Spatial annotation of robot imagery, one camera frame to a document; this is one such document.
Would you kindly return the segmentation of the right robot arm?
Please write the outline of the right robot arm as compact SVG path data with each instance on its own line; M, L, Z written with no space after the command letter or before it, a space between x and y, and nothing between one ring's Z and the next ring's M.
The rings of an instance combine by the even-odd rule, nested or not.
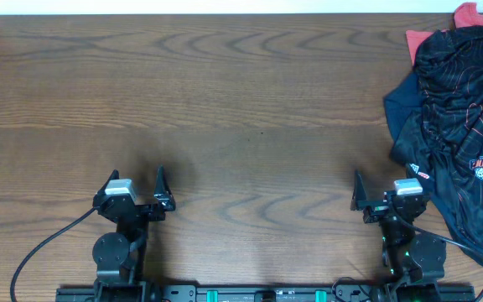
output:
M442 301L438 280L444 276L446 243L416 231L415 218L428 198L415 179L397 180L380 200L368 198L361 174L355 172L351 209L363 212L366 224L382 232L382 262L393 279L369 292L371 301Z

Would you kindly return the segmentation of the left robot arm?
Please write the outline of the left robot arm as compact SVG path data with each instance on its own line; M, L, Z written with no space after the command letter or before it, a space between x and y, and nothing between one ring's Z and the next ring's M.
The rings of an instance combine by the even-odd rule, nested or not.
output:
M113 170L93 197L93 208L116 224L114 232L99 237L92 249L96 263L95 301L161 301L159 285L143 277L148 226L163 221L176 209L164 168L158 168L153 191L154 202L138 205L130 179Z

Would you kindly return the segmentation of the black orange patterned jersey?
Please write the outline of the black orange patterned jersey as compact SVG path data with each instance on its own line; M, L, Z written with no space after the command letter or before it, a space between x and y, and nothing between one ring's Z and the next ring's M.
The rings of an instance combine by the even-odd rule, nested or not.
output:
M483 263L483 26L434 32L413 71L423 105L391 156L421 182L452 238Z

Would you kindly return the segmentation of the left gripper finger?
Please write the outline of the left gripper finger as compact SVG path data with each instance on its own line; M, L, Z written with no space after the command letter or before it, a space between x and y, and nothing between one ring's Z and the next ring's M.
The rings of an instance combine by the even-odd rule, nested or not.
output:
M153 196L161 206L172 206L174 204L174 196L169 188L163 165L158 167Z
M107 188L109 182L111 180L118 180L119 179L119 172L117 169L114 169L110 176L107 178L107 181L102 185L102 187L97 191L97 195L105 195L105 189Z

